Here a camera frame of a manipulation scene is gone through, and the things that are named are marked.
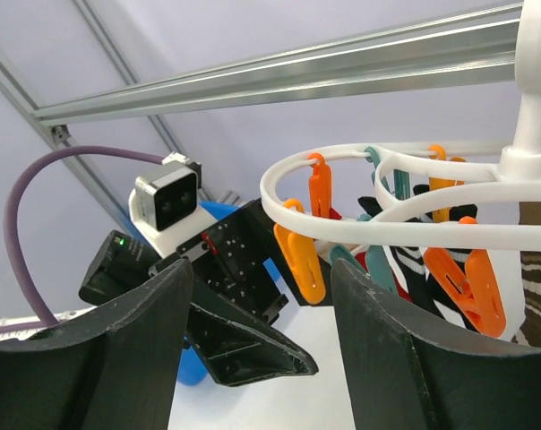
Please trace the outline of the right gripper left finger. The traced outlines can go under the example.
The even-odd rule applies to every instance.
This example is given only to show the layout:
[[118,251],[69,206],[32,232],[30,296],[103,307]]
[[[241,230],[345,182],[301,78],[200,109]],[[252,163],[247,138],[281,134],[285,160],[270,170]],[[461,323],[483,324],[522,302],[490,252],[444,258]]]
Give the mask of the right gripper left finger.
[[175,262],[27,340],[0,341],[0,429],[165,429],[193,291]]

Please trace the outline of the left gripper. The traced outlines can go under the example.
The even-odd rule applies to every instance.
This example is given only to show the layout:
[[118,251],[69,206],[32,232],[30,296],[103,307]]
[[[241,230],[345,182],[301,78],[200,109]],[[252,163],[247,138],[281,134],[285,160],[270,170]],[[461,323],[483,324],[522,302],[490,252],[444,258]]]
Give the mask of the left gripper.
[[269,325],[288,303],[278,280],[285,281],[298,305],[306,302],[261,201],[201,206],[216,223],[176,252],[192,262],[201,280],[193,283],[185,335],[214,382],[243,386],[317,374],[311,354]]

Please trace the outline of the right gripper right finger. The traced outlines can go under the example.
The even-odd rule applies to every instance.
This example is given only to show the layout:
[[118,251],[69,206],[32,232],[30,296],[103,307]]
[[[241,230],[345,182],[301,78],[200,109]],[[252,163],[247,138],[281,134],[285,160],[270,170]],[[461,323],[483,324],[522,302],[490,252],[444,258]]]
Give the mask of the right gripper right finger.
[[331,287],[358,429],[541,429],[541,348],[480,335],[337,260]]

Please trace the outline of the black striped sock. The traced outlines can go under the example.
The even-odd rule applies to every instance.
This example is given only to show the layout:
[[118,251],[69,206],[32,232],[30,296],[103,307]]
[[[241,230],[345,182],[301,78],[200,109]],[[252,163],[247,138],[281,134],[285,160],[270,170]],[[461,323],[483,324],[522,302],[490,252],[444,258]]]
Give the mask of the black striped sock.
[[[415,196],[428,193],[429,191],[430,187],[427,184],[415,185],[413,188]],[[362,196],[357,201],[361,208],[372,218],[382,212],[382,207],[375,197]],[[476,219],[477,211],[478,209],[475,204],[453,206],[450,208],[450,220],[460,221],[464,217]],[[431,212],[427,212],[417,218],[409,219],[408,222],[433,222],[432,214]],[[450,248],[447,251],[458,266],[463,269],[471,250]],[[477,331],[468,318],[463,315],[451,298],[445,293],[434,275],[429,272],[426,275],[423,253],[419,247],[390,246],[390,252],[392,259],[396,262],[399,271],[404,276],[409,299],[414,305],[445,319],[441,309],[436,305],[436,303],[440,303],[460,317],[466,329]]]

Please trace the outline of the yellow orange clothes peg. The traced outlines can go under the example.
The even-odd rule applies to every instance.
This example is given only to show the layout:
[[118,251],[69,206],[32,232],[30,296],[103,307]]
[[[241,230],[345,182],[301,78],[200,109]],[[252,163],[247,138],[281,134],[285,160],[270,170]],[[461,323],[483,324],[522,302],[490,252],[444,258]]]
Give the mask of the yellow orange clothes peg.
[[314,241],[279,223],[274,225],[273,234],[302,298],[309,305],[320,304],[326,297],[326,287]]

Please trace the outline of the white round clip hanger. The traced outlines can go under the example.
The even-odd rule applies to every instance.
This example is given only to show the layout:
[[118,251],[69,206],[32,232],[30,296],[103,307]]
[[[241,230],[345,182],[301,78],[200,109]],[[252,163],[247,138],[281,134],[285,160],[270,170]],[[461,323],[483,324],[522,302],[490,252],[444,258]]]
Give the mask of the white round clip hanger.
[[[541,226],[453,222],[414,225],[427,211],[479,202],[541,202],[541,1],[523,4],[518,27],[514,78],[522,97],[511,142],[446,142],[443,147],[465,162],[431,159],[425,142],[379,143],[374,191],[382,212],[369,222],[331,220],[289,209],[276,188],[288,173],[309,165],[299,152],[271,166],[262,176],[262,207],[271,219],[310,238],[366,245],[541,251]],[[429,177],[463,181],[414,195]]]

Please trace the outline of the red santa sock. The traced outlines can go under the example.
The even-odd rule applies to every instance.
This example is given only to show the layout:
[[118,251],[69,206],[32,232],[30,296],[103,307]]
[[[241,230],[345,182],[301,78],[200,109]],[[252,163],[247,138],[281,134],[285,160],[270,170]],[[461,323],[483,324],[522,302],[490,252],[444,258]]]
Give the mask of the red santa sock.
[[[359,262],[359,264],[366,270],[366,272],[369,272],[368,270],[368,267],[367,267],[367,264],[366,264],[366,261],[365,261],[365,257],[366,257],[366,251],[363,251],[363,252],[359,252],[355,255],[355,259]],[[398,293],[398,295],[407,300],[408,302],[411,301],[411,297],[409,295],[409,293],[399,284],[399,281],[396,277],[396,275],[394,274],[393,271],[391,271],[391,274],[392,274],[392,277],[393,277],[393,280],[394,280],[394,285],[395,285],[395,288],[396,288],[396,291]]]

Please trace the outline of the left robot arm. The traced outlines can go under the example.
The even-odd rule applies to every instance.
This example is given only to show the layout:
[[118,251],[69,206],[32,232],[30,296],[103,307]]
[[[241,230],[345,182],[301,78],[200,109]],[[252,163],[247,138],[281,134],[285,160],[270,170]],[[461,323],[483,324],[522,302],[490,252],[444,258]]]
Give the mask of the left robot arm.
[[288,298],[276,282],[294,284],[260,201],[228,209],[215,223],[162,258],[150,246],[111,231],[79,289],[91,305],[139,287],[173,262],[193,268],[193,294],[177,380],[187,386],[205,377],[238,387],[283,376],[317,374],[310,353],[273,324]]

